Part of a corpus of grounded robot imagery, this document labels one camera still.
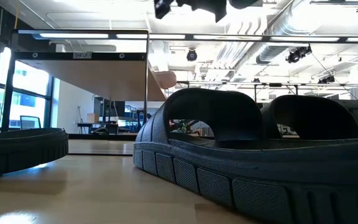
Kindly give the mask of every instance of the black slide sandal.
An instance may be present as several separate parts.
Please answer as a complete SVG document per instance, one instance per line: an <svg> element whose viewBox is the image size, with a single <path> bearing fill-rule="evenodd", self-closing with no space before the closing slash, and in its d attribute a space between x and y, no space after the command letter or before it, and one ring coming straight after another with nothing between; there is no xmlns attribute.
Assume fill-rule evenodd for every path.
<svg viewBox="0 0 358 224"><path fill-rule="evenodd" d="M60 128L0 133L0 175L51 162L67 153L68 135Z"/></svg>
<svg viewBox="0 0 358 224"><path fill-rule="evenodd" d="M260 220L358 223L358 139L263 140L255 108L241 93L178 91L140 130L134 164ZM204 121L216 139L169 133L169 119Z"/></svg>

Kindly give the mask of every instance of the chair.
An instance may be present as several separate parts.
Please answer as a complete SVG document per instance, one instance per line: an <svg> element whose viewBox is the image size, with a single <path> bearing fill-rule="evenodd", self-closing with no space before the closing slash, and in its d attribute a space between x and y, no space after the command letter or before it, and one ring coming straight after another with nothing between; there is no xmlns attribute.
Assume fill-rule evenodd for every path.
<svg viewBox="0 0 358 224"><path fill-rule="evenodd" d="M20 116L20 129L41 128L40 118L35 116Z"/></svg>

